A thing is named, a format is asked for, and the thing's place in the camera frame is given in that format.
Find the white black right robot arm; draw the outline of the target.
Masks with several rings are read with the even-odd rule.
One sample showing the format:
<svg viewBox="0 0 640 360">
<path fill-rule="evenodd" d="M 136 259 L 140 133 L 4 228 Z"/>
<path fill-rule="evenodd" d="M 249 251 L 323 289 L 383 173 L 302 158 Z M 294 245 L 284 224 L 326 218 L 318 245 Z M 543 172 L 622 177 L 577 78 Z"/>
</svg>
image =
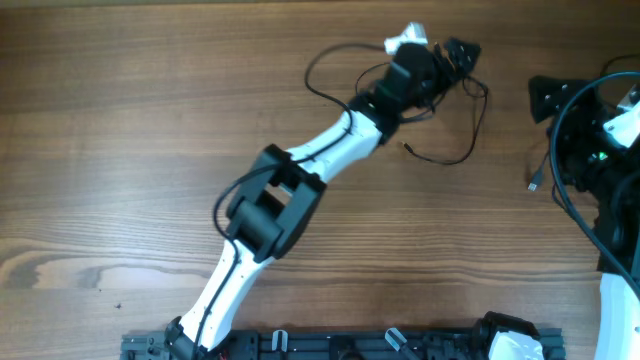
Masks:
<svg viewBox="0 0 640 360">
<path fill-rule="evenodd" d="M 528 82 L 534 121 L 551 122 L 556 200 L 600 253 L 598 359 L 639 356 L 639 86 L 616 105 L 599 91 L 622 76 Z"/>
</svg>

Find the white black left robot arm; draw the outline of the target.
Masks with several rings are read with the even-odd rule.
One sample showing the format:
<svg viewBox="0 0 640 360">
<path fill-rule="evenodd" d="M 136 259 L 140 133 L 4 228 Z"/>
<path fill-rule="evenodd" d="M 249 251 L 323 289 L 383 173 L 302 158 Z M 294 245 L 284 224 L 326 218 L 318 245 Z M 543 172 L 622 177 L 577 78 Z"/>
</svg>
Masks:
<svg viewBox="0 0 640 360">
<path fill-rule="evenodd" d="M 208 359 L 231 331 L 234 316 L 261 272 L 288 253 L 304 233 L 328 183 L 369 157 L 407 123 L 411 108 L 435 110 L 448 90 L 469 79 L 481 48 L 450 38 L 388 40 L 391 61 L 373 87 L 342 103 L 339 120 L 309 142 L 266 147 L 248 173 L 219 199 L 229 203 L 221 258 L 195 305 L 165 330 L 177 359 Z"/>
</svg>

